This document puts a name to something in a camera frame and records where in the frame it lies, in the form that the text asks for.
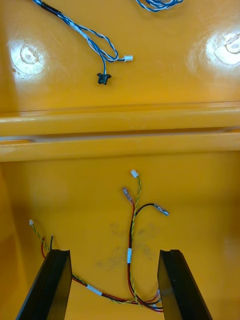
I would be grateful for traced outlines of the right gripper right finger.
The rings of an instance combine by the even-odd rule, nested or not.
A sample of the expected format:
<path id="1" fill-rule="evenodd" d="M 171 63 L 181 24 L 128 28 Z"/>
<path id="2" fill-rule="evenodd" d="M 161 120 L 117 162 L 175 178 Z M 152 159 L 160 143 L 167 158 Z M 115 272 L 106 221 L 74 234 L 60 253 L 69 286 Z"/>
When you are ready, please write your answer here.
<path id="1" fill-rule="evenodd" d="M 158 287 L 166 320 L 211 320 L 187 261 L 178 249 L 159 253 Z"/>

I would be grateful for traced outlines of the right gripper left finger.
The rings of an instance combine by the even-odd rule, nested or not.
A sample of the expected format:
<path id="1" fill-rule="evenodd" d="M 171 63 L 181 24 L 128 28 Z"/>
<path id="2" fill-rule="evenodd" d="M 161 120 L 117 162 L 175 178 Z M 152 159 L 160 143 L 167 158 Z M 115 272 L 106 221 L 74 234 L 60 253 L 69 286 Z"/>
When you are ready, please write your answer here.
<path id="1" fill-rule="evenodd" d="M 50 250 L 16 318 L 18 320 L 63 320 L 71 284 L 70 251 Z"/>

